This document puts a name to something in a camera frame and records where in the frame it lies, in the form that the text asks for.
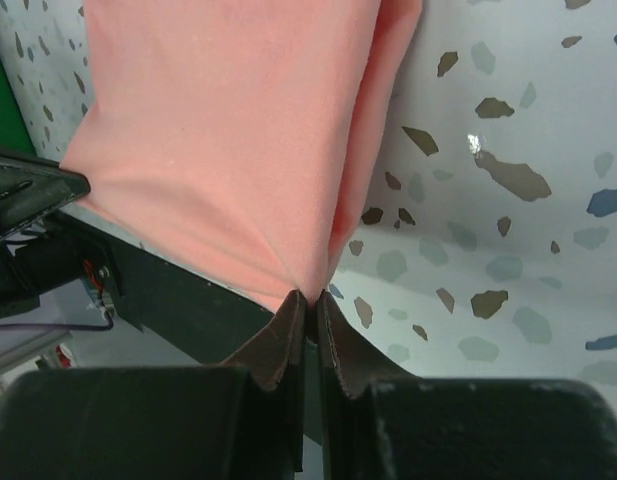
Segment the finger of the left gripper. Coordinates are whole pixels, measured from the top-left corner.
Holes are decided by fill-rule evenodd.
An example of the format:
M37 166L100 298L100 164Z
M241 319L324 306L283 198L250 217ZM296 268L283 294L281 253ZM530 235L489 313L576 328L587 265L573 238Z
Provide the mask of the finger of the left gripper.
M84 175L0 146L0 242L90 191Z

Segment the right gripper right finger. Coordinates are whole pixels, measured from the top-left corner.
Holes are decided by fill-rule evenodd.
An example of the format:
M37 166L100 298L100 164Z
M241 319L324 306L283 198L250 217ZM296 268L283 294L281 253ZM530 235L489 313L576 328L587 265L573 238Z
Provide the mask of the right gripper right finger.
M375 391L415 375L353 328L330 292L315 304L323 458L328 479L398 477Z

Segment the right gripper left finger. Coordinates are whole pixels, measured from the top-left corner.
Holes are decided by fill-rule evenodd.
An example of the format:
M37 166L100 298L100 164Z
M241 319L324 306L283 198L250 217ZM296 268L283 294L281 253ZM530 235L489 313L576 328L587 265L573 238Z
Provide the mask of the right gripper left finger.
M306 299L291 291L270 322L213 369L215 472L302 469L306 317Z

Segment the salmon pink t shirt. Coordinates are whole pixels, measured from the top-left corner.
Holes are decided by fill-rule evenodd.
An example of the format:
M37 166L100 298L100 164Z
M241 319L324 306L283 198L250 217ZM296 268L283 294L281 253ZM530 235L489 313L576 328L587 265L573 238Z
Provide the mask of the salmon pink t shirt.
M276 310L364 208L418 1L88 1L82 204Z

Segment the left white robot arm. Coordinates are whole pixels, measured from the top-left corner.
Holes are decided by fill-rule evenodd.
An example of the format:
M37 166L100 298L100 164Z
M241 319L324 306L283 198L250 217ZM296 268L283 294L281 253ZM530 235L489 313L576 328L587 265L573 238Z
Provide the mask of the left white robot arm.
M82 174L0 147L0 331L21 329L6 318L40 307L42 295L75 280L94 288L103 317L89 330L113 328L114 311L104 301L119 291L110 247L83 227L57 222L61 208L90 190Z

